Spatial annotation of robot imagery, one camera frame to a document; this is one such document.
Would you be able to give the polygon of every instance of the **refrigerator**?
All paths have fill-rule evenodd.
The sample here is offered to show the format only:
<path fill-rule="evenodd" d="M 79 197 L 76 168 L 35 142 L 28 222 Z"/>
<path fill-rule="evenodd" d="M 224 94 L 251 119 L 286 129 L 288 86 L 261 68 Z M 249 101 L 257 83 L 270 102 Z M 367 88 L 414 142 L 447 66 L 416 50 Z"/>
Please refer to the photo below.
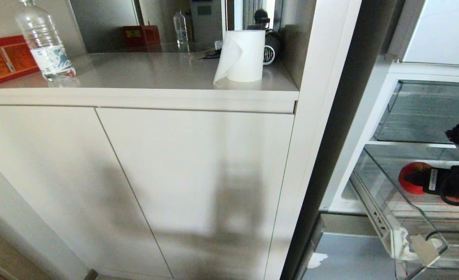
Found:
<path fill-rule="evenodd" d="M 445 132 L 458 123 L 459 0 L 364 0 L 288 252 L 293 279 L 459 279 L 459 206 L 431 193 L 433 175 L 421 192 L 401 172 L 455 170 Z"/>

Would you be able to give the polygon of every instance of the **orange label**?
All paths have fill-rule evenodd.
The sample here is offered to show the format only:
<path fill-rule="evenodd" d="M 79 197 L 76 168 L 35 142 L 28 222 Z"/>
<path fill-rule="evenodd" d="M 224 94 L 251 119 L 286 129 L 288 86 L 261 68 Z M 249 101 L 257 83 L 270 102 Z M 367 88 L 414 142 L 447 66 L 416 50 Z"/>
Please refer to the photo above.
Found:
<path fill-rule="evenodd" d="M 0 47 L 0 78 L 37 67 L 26 43 Z"/>

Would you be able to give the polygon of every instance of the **glass shelf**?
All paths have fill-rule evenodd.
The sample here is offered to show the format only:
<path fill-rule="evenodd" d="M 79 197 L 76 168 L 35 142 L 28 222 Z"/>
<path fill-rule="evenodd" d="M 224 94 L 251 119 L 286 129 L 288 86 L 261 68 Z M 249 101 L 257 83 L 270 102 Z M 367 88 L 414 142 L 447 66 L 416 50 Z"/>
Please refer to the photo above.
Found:
<path fill-rule="evenodd" d="M 401 168 L 414 161 L 459 165 L 457 150 L 438 149 L 366 145 L 351 176 L 382 243 L 397 260 L 398 279 L 425 268 L 459 269 L 459 207 L 437 195 L 407 193 L 397 180 Z"/>
<path fill-rule="evenodd" d="M 399 81 L 374 138 L 449 143 L 444 131 L 459 123 L 459 83 Z"/>

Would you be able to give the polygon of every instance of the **cabinet door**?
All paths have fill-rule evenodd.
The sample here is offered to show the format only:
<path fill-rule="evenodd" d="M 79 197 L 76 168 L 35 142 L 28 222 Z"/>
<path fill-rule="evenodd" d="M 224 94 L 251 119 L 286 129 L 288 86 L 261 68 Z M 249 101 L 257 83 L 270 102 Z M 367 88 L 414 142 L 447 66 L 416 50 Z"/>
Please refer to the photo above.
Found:
<path fill-rule="evenodd" d="M 0 106 L 0 171 L 88 268 L 171 276 L 93 108 Z"/>
<path fill-rule="evenodd" d="M 293 115 L 97 112 L 174 278 L 262 280 Z"/>

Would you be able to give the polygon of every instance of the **red object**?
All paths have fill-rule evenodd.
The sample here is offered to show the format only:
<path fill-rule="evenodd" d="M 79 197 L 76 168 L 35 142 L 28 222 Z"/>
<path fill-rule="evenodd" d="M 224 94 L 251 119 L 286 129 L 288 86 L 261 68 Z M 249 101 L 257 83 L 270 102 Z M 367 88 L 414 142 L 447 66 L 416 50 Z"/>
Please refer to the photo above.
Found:
<path fill-rule="evenodd" d="M 432 168 L 432 166 L 427 163 L 409 163 L 402 167 L 401 172 L 399 172 L 399 183 L 401 184 L 402 188 L 404 188 L 408 193 L 425 194 L 422 186 L 418 186 L 404 180 L 404 176 L 414 172 L 421 172 L 428 168 Z"/>
<path fill-rule="evenodd" d="M 0 38 L 0 83 L 39 71 L 23 36 Z"/>
<path fill-rule="evenodd" d="M 130 47 L 160 44 L 160 35 L 156 25 L 124 26 L 124 37 Z"/>

